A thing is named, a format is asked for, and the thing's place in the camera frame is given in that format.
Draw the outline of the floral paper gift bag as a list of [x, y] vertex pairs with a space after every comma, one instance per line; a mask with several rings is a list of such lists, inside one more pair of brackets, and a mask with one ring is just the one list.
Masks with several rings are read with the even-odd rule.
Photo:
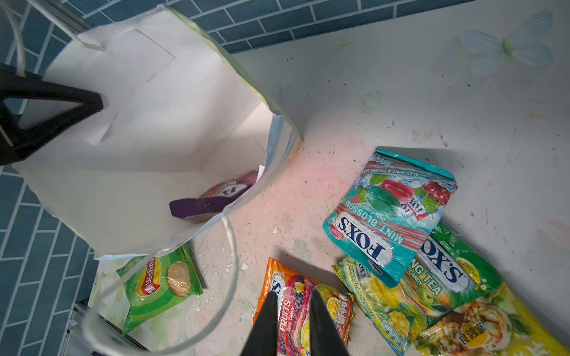
[[[53, 216], [101, 260], [171, 252], [260, 194], [301, 133], [247, 71], [167, 5], [72, 39], [42, 80], [92, 91], [102, 111], [15, 163]], [[219, 214], [169, 203], [258, 170]]]

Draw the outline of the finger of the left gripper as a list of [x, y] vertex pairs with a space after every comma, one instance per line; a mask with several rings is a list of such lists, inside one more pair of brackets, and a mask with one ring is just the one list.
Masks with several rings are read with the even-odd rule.
[[[10, 111], [8, 99], [28, 99], [48, 104], [70, 104], [58, 114], [51, 114], [30, 128], [19, 126], [20, 115]], [[95, 92], [46, 82], [36, 74], [23, 77], [16, 68], [1, 65], [1, 164], [21, 162], [77, 123], [102, 111], [102, 97]]]

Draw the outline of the green Fox's Spring Tea candy bag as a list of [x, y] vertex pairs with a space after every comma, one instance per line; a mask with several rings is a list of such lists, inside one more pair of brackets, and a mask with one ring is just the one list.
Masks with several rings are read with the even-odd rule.
[[449, 312], [502, 283], [497, 270], [443, 222], [432, 231], [399, 282], [344, 258], [333, 267], [360, 309], [397, 355]]

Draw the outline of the orange Fox's fruit candy bag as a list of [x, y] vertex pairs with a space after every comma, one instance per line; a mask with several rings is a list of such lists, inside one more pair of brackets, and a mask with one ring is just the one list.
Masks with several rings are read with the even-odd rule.
[[269, 293], [277, 296], [277, 353], [310, 355], [310, 297], [318, 292], [344, 345], [350, 342], [350, 327], [356, 315], [355, 298], [326, 284], [317, 283], [276, 259], [268, 259], [258, 305], [258, 319]]

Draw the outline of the purple Fox's Berries candy bag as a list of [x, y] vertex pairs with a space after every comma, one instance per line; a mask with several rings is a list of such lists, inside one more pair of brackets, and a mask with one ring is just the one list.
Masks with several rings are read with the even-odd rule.
[[185, 198], [169, 203], [173, 217], [181, 219], [197, 218], [219, 214], [257, 182], [258, 170], [218, 183], [198, 198]]

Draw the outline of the yellow-green snack packet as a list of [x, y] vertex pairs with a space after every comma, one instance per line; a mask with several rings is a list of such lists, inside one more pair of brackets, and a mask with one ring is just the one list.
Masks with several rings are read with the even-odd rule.
[[421, 355], [568, 355], [506, 283], [447, 314], [415, 341]]

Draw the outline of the green snack packet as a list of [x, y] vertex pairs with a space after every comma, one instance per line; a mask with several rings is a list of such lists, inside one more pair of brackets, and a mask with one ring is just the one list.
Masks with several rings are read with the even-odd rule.
[[182, 303], [189, 296], [203, 294], [188, 244], [148, 261], [123, 286], [129, 300], [123, 335]]

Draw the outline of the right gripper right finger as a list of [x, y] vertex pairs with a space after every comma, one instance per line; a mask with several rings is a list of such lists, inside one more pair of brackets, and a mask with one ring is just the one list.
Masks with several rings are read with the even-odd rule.
[[320, 293], [313, 289], [310, 297], [310, 349], [312, 356], [348, 356]]

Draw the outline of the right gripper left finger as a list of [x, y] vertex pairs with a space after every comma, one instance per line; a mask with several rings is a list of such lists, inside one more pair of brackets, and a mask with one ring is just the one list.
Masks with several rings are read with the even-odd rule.
[[240, 356], [276, 356], [278, 353], [278, 297], [270, 292], [258, 313]]

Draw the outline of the teal Fox's candy bag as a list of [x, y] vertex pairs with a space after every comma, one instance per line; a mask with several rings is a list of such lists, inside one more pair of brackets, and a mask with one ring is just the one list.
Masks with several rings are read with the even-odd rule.
[[323, 229], [349, 258], [392, 286], [456, 190], [452, 173], [377, 148]]

